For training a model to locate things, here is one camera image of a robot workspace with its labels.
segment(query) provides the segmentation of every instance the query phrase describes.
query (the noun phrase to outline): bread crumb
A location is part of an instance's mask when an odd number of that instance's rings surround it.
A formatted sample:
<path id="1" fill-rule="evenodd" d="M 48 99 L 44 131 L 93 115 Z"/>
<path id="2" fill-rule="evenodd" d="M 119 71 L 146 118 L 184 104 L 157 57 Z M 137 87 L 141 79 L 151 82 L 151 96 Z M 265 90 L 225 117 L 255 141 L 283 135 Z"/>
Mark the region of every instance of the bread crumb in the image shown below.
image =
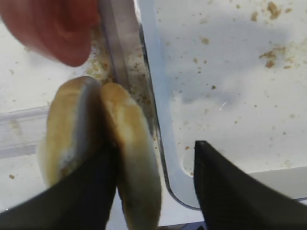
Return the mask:
<path id="1" fill-rule="evenodd" d="M 270 60 L 270 61 L 267 61 L 267 64 L 265 64 L 265 67 L 270 69 L 272 68 L 273 66 L 275 65 L 275 62 Z"/>
<path id="2" fill-rule="evenodd" d="M 270 19 L 271 19 L 271 20 L 274 20 L 274 19 L 278 18 L 279 15 L 280 15 L 280 13 L 282 12 L 281 10 L 279 10 L 279 9 L 277 8 L 277 6 L 275 5 L 275 3 L 272 2 L 272 1 L 270 1 L 270 2 L 268 3 L 268 11 L 271 12 L 271 16 L 270 16 Z"/>
<path id="3" fill-rule="evenodd" d="M 253 13 L 251 14 L 251 20 L 252 20 L 253 22 L 256 22 L 256 21 L 257 21 L 257 16 L 258 16 L 258 12 L 257 12 L 257 11 L 253 12 Z"/>
<path id="4" fill-rule="evenodd" d="M 201 38 L 201 43 L 203 43 L 204 45 L 209 45 L 209 39 L 206 37 L 200 37 Z"/>
<path id="5" fill-rule="evenodd" d="M 259 58 L 276 58 L 276 55 L 274 54 L 273 51 L 270 51 L 270 52 L 266 52 L 262 55 L 259 56 Z"/>

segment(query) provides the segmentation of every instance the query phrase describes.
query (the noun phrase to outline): golden brown crust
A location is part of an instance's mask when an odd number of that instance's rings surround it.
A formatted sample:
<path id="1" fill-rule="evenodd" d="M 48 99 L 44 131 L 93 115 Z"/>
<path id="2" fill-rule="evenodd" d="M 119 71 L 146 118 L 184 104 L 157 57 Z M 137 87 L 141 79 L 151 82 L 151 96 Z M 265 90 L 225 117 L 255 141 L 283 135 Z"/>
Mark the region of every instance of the golden brown crust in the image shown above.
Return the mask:
<path id="1" fill-rule="evenodd" d="M 88 107 L 101 107 L 99 90 L 100 84 L 93 78 L 79 77 L 66 82 L 57 91 L 47 118 L 45 167 L 48 185 L 58 182 L 84 160 L 84 151 L 81 152 L 78 143 L 92 142 L 90 138 L 80 138 L 82 132 L 86 133 L 83 136 L 92 135 L 94 115 Z"/>
<path id="2" fill-rule="evenodd" d="M 155 230 L 161 210 L 161 183 L 146 118 L 122 86 L 108 83 L 101 95 L 121 150 L 118 190 L 127 225 L 130 230 Z"/>

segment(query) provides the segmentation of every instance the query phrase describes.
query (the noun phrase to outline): bread roll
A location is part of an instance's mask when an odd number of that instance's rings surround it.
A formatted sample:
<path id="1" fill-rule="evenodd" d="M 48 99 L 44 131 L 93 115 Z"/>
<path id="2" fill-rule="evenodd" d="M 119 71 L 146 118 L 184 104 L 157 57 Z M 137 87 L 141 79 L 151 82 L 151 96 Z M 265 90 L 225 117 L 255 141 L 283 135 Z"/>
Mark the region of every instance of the bread roll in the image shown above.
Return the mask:
<path id="1" fill-rule="evenodd" d="M 95 79 L 79 77 L 57 91 L 47 118 L 46 138 L 37 150 L 47 186 L 57 183 L 110 141 L 100 89 Z"/>
<path id="2" fill-rule="evenodd" d="M 102 87 L 121 152 L 118 190 L 129 230 L 156 230 L 161 211 L 161 182 L 146 118 L 142 109 L 120 85 Z"/>

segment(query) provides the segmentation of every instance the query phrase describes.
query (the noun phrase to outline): tomato slice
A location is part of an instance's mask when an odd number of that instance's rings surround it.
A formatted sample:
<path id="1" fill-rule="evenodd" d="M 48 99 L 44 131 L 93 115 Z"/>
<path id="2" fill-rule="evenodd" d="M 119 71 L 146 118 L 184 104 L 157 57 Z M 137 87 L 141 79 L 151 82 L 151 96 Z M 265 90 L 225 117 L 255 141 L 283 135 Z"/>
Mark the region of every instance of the tomato slice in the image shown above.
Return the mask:
<path id="1" fill-rule="evenodd" d="M 69 66 L 91 51 L 90 28 L 99 23 L 97 0 L 0 0 L 0 15 L 25 46 Z"/>

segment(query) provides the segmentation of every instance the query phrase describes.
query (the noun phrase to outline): white tray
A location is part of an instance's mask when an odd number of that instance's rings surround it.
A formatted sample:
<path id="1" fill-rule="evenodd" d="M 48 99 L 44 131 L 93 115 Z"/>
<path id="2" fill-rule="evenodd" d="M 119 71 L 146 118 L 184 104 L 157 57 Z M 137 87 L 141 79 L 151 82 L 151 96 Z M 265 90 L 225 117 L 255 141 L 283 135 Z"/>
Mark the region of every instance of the white tray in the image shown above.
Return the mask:
<path id="1" fill-rule="evenodd" d="M 142 14 L 169 187 L 190 207 L 199 207 L 199 139 L 268 186 L 307 197 L 307 1 L 275 0 L 274 20 L 268 2 L 156 0 L 155 17 Z"/>

